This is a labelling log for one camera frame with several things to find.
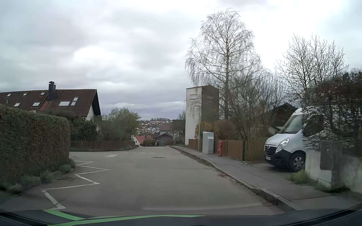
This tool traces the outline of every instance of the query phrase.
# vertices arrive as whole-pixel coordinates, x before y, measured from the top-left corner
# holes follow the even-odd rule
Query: van tire
[[[305,153],[296,151],[291,155],[290,166],[293,172],[299,172],[305,169]]]

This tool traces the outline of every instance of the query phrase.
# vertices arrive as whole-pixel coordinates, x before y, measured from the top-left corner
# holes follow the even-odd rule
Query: asphalt road
[[[80,177],[32,188],[0,208],[58,208],[93,216],[282,213],[232,179],[170,147],[70,155],[78,164],[70,175]]]

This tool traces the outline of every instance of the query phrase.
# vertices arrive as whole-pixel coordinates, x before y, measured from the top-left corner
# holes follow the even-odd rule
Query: chimney
[[[55,83],[53,81],[50,81],[48,83],[48,98],[47,98],[47,100],[54,100],[55,92],[56,92],[56,85],[55,85]]]

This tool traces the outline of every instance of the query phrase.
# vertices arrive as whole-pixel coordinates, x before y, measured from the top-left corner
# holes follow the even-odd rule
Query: zigzag road marking
[[[84,162],[81,164],[77,164],[78,167],[87,167],[87,166],[83,166],[85,164],[88,163],[92,163],[92,162],[88,162],[88,161],[75,161],[75,162]],[[108,171],[111,169],[103,169],[103,168],[96,168],[96,167],[87,167],[87,168],[93,168],[93,169],[99,169],[98,171],[93,171],[93,172],[103,172],[103,171]],[[47,189],[43,189],[42,192],[44,193],[44,195],[53,203],[53,205],[55,206],[55,208],[51,208],[51,209],[65,209],[66,207],[63,206],[62,204],[60,204],[54,197],[52,197],[47,191],[48,190],[56,190],[56,189],[66,189],[66,188],[73,188],[73,187],[83,187],[83,186],[89,186],[89,185],[99,185],[99,182],[95,182],[92,181],[86,177],[82,177],[80,176],[81,174],[88,174],[88,173],[93,173],[93,172],[82,172],[82,173],[75,173],[74,175],[90,182],[89,184],[85,184],[85,185],[75,185],[75,186],[68,186],[68,187],[56,187],[56,188],[47,188]]]

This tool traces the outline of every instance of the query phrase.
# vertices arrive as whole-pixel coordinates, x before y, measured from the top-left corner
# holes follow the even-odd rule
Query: sky
[[[362,68],[362,0],[0,0],[0,92],[97,89],[102,113],[175,119],[192,87],[190,38],[208,14],[239,11],[273,69],[293,33],[316,34]]]

